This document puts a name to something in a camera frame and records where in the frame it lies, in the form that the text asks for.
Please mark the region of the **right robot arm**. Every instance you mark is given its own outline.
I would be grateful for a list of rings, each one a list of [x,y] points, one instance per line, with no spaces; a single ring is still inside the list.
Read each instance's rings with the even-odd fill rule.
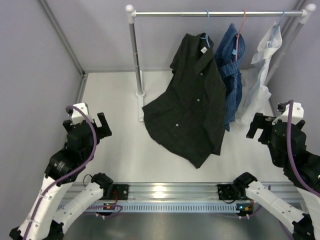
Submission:
[[[280,121],[256,113],[249,126],[247,138],[252,139],[257,130],[262,133],[258,141],[268,147],[272,163],[282,169],[283,175],[302,196],[307,211],[292,205],[272,193],[255,176],[245,172],[233,181],[233,194],[254,200],[276,217],[291,233],[294,240],[320,238],[320,157],[307,151],[305,124]]]

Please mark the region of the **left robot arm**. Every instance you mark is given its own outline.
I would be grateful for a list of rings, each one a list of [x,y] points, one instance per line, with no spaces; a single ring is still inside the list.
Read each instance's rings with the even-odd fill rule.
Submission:
[[[38,196],[24,220],[13,228],[13,240],[61,240],[72,223],[99,199],[113,195],[114,181],[104,173],[93,175],[90,183],[63,208],[59,205],[67,191],[86,165],[93,159],[100,140],[112,135],[105,119],[99,113],[98,127],[88,113],[71,110],[71,119],[63,122],[67,131],[64,147],[49,160]]]

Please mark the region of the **black pinstripe shirt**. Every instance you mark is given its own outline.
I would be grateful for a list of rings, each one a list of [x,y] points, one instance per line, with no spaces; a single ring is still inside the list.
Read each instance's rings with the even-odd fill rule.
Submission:
[[[142,108],[149,136],[197,169],[220,154],[225,133],[226,86],[213,46],[204,33],[187,33],[170,64],[168,87]]]

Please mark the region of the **light blue wire hanger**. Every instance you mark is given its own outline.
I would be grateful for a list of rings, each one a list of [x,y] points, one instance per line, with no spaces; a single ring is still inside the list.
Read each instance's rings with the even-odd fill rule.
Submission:
[[[204,10],[206,12],[206,17],[207,17],[207,24],[206,24],[206,29],[205,29],[205,35],[204,36],[201,36],[200,39],[201,40],[205,40],[206,42],[206,45],[208,48],[210,48],[210,41],[209,41],[209,30],[210,30],[210,22],[211,22],[211,19],[210,19],[210,12],[208,11],[208,9],[205,9]]]

